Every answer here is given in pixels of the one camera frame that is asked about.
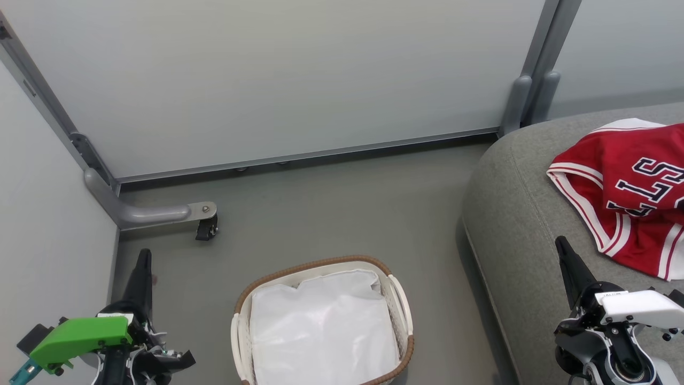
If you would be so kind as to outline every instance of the white wall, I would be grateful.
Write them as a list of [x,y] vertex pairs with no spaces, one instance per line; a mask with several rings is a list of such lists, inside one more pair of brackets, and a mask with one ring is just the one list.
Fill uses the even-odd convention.
[[0,0],[115,177],[496,127],[544,0]]
[[[7,58],[0,47],[0,59]],[[116,226],[2,63],[0,90],[0,381],[6,383],[27,360],[16,343],[37,323],[93,316],[107,304]],[[94,369],[73,363],[75,371],[41,373],[32,384],[89,384]]]
[[684,2],[582,1],[550,118],[684,101]]

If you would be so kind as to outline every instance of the gray floor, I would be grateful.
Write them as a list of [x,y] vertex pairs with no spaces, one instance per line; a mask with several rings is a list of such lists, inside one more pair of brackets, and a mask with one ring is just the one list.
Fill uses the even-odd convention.
[[123,233],[114,297],[138,251],[153,252],[154,322],[197,365],[173,384],[238,385],[230,348],[233,306],[252,281],[322,258],[367,254],[402,283],[415,354],[396,384],[510,384],[508,361],[467,255],[460,202],[488,143],[250,174],[123,194],[140,205],[210,200],[220,234],[194,225]]

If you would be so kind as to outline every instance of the gray sofa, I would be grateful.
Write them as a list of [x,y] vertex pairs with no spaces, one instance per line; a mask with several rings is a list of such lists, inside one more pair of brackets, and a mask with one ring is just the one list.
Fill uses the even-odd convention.
[[[553,330],[569,314],[554,240],[564,235],[598,280],[627,290],[684,291],[598,253],[575,210],[546,169],[590,130],[624,118],[684,122],[684,103],[614,110],[532,125],[497,141],[473,173],[463,221],[521,384],[567,384],[555,362]],[[684,384],[684,336],[666,343],[654,328],[639,341],[672,366]]]

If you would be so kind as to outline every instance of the basketball jersey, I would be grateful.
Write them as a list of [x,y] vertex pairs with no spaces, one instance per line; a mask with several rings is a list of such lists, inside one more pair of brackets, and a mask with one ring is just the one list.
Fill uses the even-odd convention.
[[547,175],[601,253],[664,280],[684,279],[684,123],[609,123],[558,155]]

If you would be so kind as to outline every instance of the white fabric liner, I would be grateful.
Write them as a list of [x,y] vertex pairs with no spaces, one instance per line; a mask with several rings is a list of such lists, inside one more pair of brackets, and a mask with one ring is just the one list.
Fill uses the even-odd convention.
[[358,385],[399,365],[387,302],[373,271],[255,290],[250,333],[259,385]]

